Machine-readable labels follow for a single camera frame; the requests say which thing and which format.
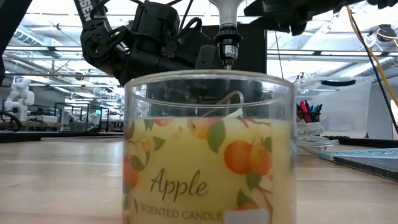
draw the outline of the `black cable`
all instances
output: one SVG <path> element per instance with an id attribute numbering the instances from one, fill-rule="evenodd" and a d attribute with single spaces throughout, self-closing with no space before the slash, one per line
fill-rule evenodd
<path id="1" fill-rule="evenodd" d="M 182 17 L 182 21 L 180 24 L 180 31 L 182 31 L 182 28 L 184 27 L 184 23 L 185 23 L 185 20 L 187 19 L 188 12 L 191 9 L 192 3 L 193 3 L 193 0 L 189 0 L 187 10 L 185 10 L 184 16 Z"/>
<path id="2" fill-rule="evenodd" d="M 100 1 L 97 3 L 97 5 L 95 5 L 94 8 L 91 10 L 91 12 L 90 12 L 90 17 L 91 17 L 92 19 L 98 19 L 98 18 L 95 17 L 95 14 L 97 14 L 97 12 L 98 12 L 100 9 L 104 8 L 104 7 L 105 7 L 105 4 L 108 3 L 109 1 L 110 1 L 110 0 L 100 0 Z M 134 3 L 137 3 L 137 4 L 142 4 L 142 1 L 139 1 L 139 0 L 130 0 L 130 1 L 132 1 L 132 2 L 134 2 Z"/>
<path id="3" fill-rule="evenodd" d="M 276 35 L 276 31 L 275 31 L 275 40 L 276 40 L 276 47 L 277 47 L 277 49 L 278 49 L 280 73 L 282 74 L 282 79 L 285 79 L 285 78 L 284 78 L 284 71 L 283 71 L 283 69 L 282 69 L 282 61 L 281 61 L 281 59 L 280 59 L 279 44 L 278 44 L 278 36 Z"/>
<path id="4" fill-rule="evenodd" d="M 398 126 L 397 126 L 397 123 L 396 123 L 396 119 L 395 119 L 395 117 L 394 117 L 394 114 L 392 113 L 391 105 L 390 105 L 390 102 L 389 102 L 389 100 L 388 100 L 388 98 L 387 98 L 386 91 L 384 91 L 383 84 L 381 83 L 381 79 L 380 79 L 380 76 L 379 76 L 379 72 L 377 71 L 377 68 L 376 68 L 376 66 L 374 65 L 372 56 L 371 56 L 371 54 L 370 54 L 370 52 L 369 52 L 368 47 L 367 47 L 366 44 L 365 44 L 365 41 L 364 41 L 364 39 L 363 39 L 363 37 L 362 37 L 362 34 L 361 34 L 361 31 L 359 31 L 358 25 L 356 24 L 354 17 L 351 16 L 351 18 L 353 19 L 354 26 L 355 26 L 356 30 L 358 31 L 359 39 L 360 39 L 362 45 L 364 46 L 364 48 L 365 48 L 365 50 L 366 50 L 366 53 L 368 53 L 369 60 L 371 61 L 371 64 L 372 64 L 374 73 L 376 74 L 377 82 L 379 83 L 380 90 L 381 90 L 381 92 L 382 92 L 382 94 L 383 94 L 384 101 L 386 102 L 386 105 L 387 105 L 387 108 L 388 108 L 388 112 L 390 113 L 390 117 L 391 117 L 391 120 L 392 120 L 392 125 L 394 126 L 394 129 L 395 129 L 396 132 L 398 133 Z"/>
<path id="5" fill-rule="evenodd" d="M 179 3 L 180 1 L 182 1 L 182 0 L 174 0 L 174 1 L 170 1 L 170 2 L 169 2 L 169 3 L 167 3 L 166 5 L 172 6 L 172 5 L 174 5 L 174 4 L 177 4 L 177 3 Z"/>
<path id="6" fill-rule="evenodd" d="M 17 128 L 8 128 L 8 127 L 4 127 L 4 129 L 6 130 L 10 130 L 10 131 L 14 131 L 14 132 L 18 132 L 21 130 L 22 128 L 22 123 L 19 121 L 18 118 L 16 118 L 14 115 L 7 113 L 5 111 L 0 111 L 0 116 L 7 116 L 9 118 L 11 118 L 11 121 L 15 121 L 15 123 L 17 124 Z"/>
<path id="7" fill-rule="evenodd" d="M 202 21 L 199 17 L 194 17 L 192 18 L 188 24 L 184 27 L 184 29 L 181 30 L 181 32 L 179 34 L 177 34 L 175 37 L 172 37 L 169 33 L 168 33 L 168 29 L 167 29 L 167 23 L 164 22 L 163 24 L 163 33 L 166 37 L 166 39 L 169 40 L 178 40 L 179 38 L 185 36 L 186 34 L 188 34 L 188 32 L 192 32 L 193 29 L 191 30 L 190 27 L 194 24 L 197 23 L 196 26 L 193 29 L 200 29 L 201 25 L 202 25 Z"/>

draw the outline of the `wooden desk surface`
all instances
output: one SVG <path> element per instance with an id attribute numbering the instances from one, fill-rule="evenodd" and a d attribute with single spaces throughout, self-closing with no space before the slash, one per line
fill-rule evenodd
<path id="1" fill-rule="evenodd" d="M 121 142 L 0 144 L 0 223 L 121 223 Z M 301 154 L 298 224 L 396 224 L 398 184 Z"/>

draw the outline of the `ceiling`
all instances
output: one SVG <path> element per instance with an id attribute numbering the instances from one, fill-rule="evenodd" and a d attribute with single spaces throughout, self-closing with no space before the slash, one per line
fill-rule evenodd
<path id="1" fill-rule="evenodd" d="M 167 3 L 170 0 L 158 0 L 156 2 Z M 238 21 L 249 23 L 254 17 L 244 17 L 243 9 L 251 3 L 251 0 L 244 1 L 238 8 Z M 180 15 L 186 10 L 188 0 L 174 5 Z M 108 19 L 112 27 L 126 25 L 134 19 L 136 4 L 129 0 L 112 0 L 107 3 Z M 376 6 L 371 6 L 366 2 L 361 2 L 351 6 L 354 17 L 363 34 L 368 34 L 372 28 L 379 24 L 392 24 L 393 29 L 398 30 L 398 5 L 391 8 L 378 10 Z M 204 25 L 217 25 L 219 23 L 218 11 L 208 0 L 194 0 L 189 12 L 188 20 L 192 17 L 200 17 Z M 80 46 L 81 23 L 77 14 L 75 3 L 72 0 L 33 0 L 20 25 L 20 30 L 26 34 L 40 40 L 43 45 L 56 46 Z M 380 42 L 369 37 L 369 44 L 372 44 L 373 51 L 398 51 L 394 42 Z M 26 46 L 27 44 L 17 38 L 12 38 L 9 45 Z M 291 34 L 269 31 L 267 34 L 268 49 L 280 50 L 347 50 L 363 51 L 361 44 L 348 21 L 345 9 L 340 13 L 333 14 L 331 11 L 315 16 L 310 21 L 302 35 L 292 37 Z M 112 77 L 105 77 L 105 73 L 92 67 L 82 60 L 79 48 L 74 52 L 59 52 L 62 56 L 54 59 L 51 56 L 43 56 L 33 51 L 6 51 L 5 58 L 8 61 L 7 72 L 9 73 L 43 73 L 45 80 L 51 84 L 59 85 L 112 85 L 109 88 L 65 86 L 66 91 L 60 87 L 54 89 L 64 94 L 80 91 L 91 93 L 98 98 L 123 98 L 123 89 L 117 87 L 118 81 Z M 305 76 L 329 76 L 342 69 L 355 66 L 362 60 L 345 60 L 346 57 L 335 57 L 333 60 L 320 60 L 319 57 L 288 56 L 283 57 L 282 71 L 277 57 L 269 57 L 267 62 L 267 72 L 270 75 L 284 78 L 295 77 L 300 74 Z M 47 77 L 51 71 L 61 74 L 80 74 L 86 75 L 85 79 L 78 81 L 73 77 Z M 389 74 L 398 73 L 395 68 Z M 36 84 L 43 84 L 47 81 L 40 78 L 31 78 Z"/>

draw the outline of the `white robot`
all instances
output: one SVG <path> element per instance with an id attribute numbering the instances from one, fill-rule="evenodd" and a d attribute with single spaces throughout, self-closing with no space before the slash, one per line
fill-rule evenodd
<path id="1" fill-rule="evenodd" d="M 5 111 L 12 111 L 13 108 L 18 108 L 16 117 L 19 121 L 26 121 L 27 106 L 32 106 L 35 102 L 35 95 L 32 91 L 29 91 L 29 84 L 30 80 L 26 79 L 18 83 L 13 83 L 10 95 L 4 102 Z"/>

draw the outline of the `pen holder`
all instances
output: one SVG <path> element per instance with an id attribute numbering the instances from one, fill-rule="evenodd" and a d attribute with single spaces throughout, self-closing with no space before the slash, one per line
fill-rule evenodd
<path id="1" fill-rule="evenodd" d="M 319 112 L 297 112 L 297 117 L 300 120 L 303 120 L 306 123 L 313 123 L 313 122 L 319 122 L 319 117 L 320 117 L 321 113 Z"/>

